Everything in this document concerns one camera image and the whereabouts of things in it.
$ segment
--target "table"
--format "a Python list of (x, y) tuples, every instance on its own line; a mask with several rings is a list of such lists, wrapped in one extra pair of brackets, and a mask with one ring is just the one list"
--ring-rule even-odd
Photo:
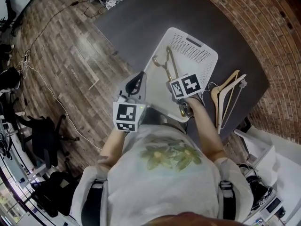
[[(246, 73), (248, 85), (242, 90), (220, 133), (223, 140), (250, 113), (269, 87), (260, 63), (243, 36), (210, 0), (124, 0), (99, 17), (95, 25), (136, 72), (144, 70), (167, 29), (175, 27), (218, 53), (210, 82), (220, 85), (236, 69), (241, 70), (240, 74)], [(204, 100), (214, 121), (215, 108), (210, 92), (204, 92)], [(199, 144), (194, 120), (189, 121), (187, 132)]]

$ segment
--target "red brick wall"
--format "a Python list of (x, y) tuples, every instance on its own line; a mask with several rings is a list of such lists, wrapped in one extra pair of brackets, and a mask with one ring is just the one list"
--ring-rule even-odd
[(250, 113), (252, 124), (301, 143), (301, 25), (294, 7), (286, 0), (211, 1), (244, 36), (269, 79)]

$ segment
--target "white t-shirt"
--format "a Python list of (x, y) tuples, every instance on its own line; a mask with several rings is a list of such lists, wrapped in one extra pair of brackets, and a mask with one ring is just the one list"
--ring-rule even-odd
[[(225, 160), (211, 162), (189, 137), (174, 128), (141, 126), (137, 133), (128, 134), (122, 157), (107, 174), (107, 224), (140, 226), (164, 215), (188, 211), (217, 218), (218, 167)], [(225, 170), (234, 185), (237, 204), (241, 204), (238, 198), (252, 198), (237, 165), (228, 160)], [(77, 191), (72, 215), (78, 220), (82, 207), (75, 204), (83, 204), (85, 199)], [(252, 203), (244, 206), (245, 212), (237, 210), (237, 221), (246, 218)]]

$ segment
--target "white cable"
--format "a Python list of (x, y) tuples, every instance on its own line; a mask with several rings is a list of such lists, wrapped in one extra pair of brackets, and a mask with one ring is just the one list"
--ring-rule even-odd
[(26, 59), (26, 62), (25, 62), (25, 61), (21, 61), (21, 62), (18, 64), (18, 66), (17, 66), (17, 70), (18, 70), (21, 74), (23, 74), (23, 72), (26, 70), (26, 74), (25, 74), (25, 76), (23, 76), (23, 78), (26, 79), (26, 76), (27, 76), (27, 70), (28, 70), (27, 68), (30, 68), (30, 69), (34, 70), (35, 72), (37, 72), (37, 73), (39, 74), (39, 76), (42, 78), (42, 80), (44, 81), (46, 87), (47, 87), (47, 88), (49, 89), (49, 91), (51, 92), (53, 98), (56, 99), (56, 100), (58, 101), (58, 103), (60, 103), (61, 107), (65, 110), (65, 112), (66, 112), (66, 114), (67, 114), (67, 117), (68, 117), (69, 121), (72, 123), (72, 125), (74, 126), (76, 132), (77, 132), (78, 134), (80, 134), (80, 135), (81, 135), (84, 139), (86, 139), (88, 142), (90, 142), (94, 147), (96, 147), (96, 148), (99, 149), (99, 150), (102, 150), (101, 148), (95, 146), (95, 145), (93, 144), (92, 141), (90, 141), (88, 138), (86, 138), (84, 135), (82, 135), (82, 134), (76, 129), (76, 126), (74, 125), (73, 121), (70, 119), (67, 110), (66, 110), (65, 107), (62, 105), (62, 103), (55, 97), (55, 95), (53, 94), (52, 90), (48, 87), (48, 85), (47, 85), (46, 81), (44, 80), (43, 76), (39, 73), (39, 71), (37, 71), (36, 69), (34, 69), (34, 68), (30, 67), (30, 65), (28, 65), (28, 63), (29, 63), (29, 61), (30, 61), (30, 50), (26, 51), (26, 53), (25, 53), (25, 58), (27, 58), (27, 57), (29, 57), (29, 58)]

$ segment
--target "wooden hanger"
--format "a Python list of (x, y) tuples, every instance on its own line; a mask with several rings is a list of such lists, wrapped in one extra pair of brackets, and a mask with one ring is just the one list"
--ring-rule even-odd
[(243, 74), (240, 76), (237, 80), (234, 80), (230, 85), (228, 85), (226, 88), (224, 88), (221, 93), (220, 93), (220, 98), (219, 98), (219, 105), (218, 105), (218, 125), (217, 125), (217, 133), (219, 134), (221, 132), (221, 126), (222, 126), (222, 118), (223, 118), (223, 107), (224, 107), (224, 100), (227, 95), (227, 93), (231, 90), (234, 89), (234, 86), (236, 86), (243, 78), (246, 77), (246, 74)]
[[(214, 103), (214, 106), (215, 106), (215, 127), (218, 126), (218, 93), (226, 87), (226, 85), (235, 77), (235, 79), (237, 79), (237, 76), (238, 76), (238, 73), (239, 73), (240, 70), (236, 70), (234, 71), (234, 73), (220, 86), (217, 86), (217, 87), (214, 87), (212, 90), (211, 90), (211, 99), (213, 100), (213, 103)], [(232, 89), (232, 92), (231, 92), (231, 95), (230, 95), (230, 98), (229, 98), (229, 102), (227, 104), (227, 107), (226, 107), (226, 110), (225, 110), (225, 114), (227, 112), (227, 109), (229, 107), (229, 103), (230, 103), (230, 100), (231, 100), (231, 97), (232, 97), (232, 94), (233, 94), (233, 90), (234, 88)]]

